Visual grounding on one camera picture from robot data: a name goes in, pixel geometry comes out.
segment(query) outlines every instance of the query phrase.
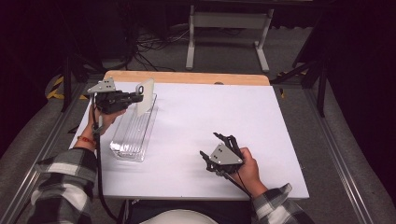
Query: wrist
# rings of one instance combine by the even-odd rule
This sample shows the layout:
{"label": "wrist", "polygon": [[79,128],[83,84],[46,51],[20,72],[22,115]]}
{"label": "wrist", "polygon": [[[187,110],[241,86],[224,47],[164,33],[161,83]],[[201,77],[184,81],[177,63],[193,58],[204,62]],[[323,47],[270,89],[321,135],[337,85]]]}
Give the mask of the wrist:
{"label": "wrist", "polygon": [[267,190],[268,190],[268,188],[265,187],[265,185],[264,185],[262,182],[258,182],[258,183],[256,183],[256,184],[252,185],[252,186],[249,188],[248,191],[250,192],[251,197],[252,197],[253,199],[256,199],[256,198],[258,198],[260,195],[264,194],[264,192],[267,191]]}
{"label": "wrist", "polygon": [[84,131],[82,131],[81,135],[78,136],[78,140],[74,147],[84,147],[91,151],[96,150],[96,142],[93,137],[92,126],[90,124],[88,124]]}

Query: white table surface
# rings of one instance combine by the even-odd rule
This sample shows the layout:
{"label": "white table surface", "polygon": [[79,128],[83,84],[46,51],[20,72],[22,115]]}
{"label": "white table surface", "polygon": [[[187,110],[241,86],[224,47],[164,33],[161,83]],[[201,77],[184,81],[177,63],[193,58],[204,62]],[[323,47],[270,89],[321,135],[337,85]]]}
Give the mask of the white table surface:
{"label": "white table surface", "polygon": [[[121,91],[134,91],[136,85],[116,82]],[[208,172],[199,153],[210,155],[221,142],[213,133],[222,133],[250,149],[267,188],[291,183],[291,198],[309,197],[272,87],[156,83],[154,93],[159,110],[143,162],[120,161],[110,151],[120,119],[101,137],[105,196],[247,200],[229,180]],[[76,136],[87,124],[88,110]]]}

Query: metal bracket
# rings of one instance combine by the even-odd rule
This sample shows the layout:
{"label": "metal bracket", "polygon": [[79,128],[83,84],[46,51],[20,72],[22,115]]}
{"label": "metal bracket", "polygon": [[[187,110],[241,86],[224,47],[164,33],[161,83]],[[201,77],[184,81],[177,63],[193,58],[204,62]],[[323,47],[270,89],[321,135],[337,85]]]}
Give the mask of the metal bracket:
{"label": "metal bracket", "polygon": [[220,143],[213,153],[210,155],[209,159],[219,165],[228,164],[241,164],[242,160],[235,155],[229,148]]}
{"label": "metal bracket", "polygon": [[96,92],[110,92],[115,90],[116,90],[116,84],[114,84],[113,77],[110,77],[103,81],[99,81],[99,83],[96,86],[93,86],[92,88],[88,89],[87,92],[96,93]]}

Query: plaid shirt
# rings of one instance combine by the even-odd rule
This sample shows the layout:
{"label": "plaid shirt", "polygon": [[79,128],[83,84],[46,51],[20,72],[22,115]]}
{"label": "plaid shirt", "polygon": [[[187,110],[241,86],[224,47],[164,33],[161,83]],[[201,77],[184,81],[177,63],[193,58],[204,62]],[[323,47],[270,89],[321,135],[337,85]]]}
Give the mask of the plaid shirt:
{"label": "plaid shirt", "polygon": [[[96,178],[96,157],[84,148],[74,148],[38,162],[45,180],[32,194],[28,223],[92,223],[92,189]],[[253,201],[257,223],[314,223],[293,201],[291,185],[270,189]]]}

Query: wooden table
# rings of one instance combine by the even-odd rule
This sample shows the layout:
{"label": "wooden table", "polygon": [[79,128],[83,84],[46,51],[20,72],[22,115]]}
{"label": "wooden table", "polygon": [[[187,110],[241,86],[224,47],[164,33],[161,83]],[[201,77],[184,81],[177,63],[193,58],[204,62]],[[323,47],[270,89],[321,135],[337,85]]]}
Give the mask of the wooden table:
{"label": "wooden table", "polygon": [[113,77],[115,81],[141,82],[153,77],[158,83],[194,83],[246,86],[269,86],[268,77],[263,75],[238,75],[214,73],[176,73],[176,72],[146,72],[146,71],[109,71],[105,79]]}

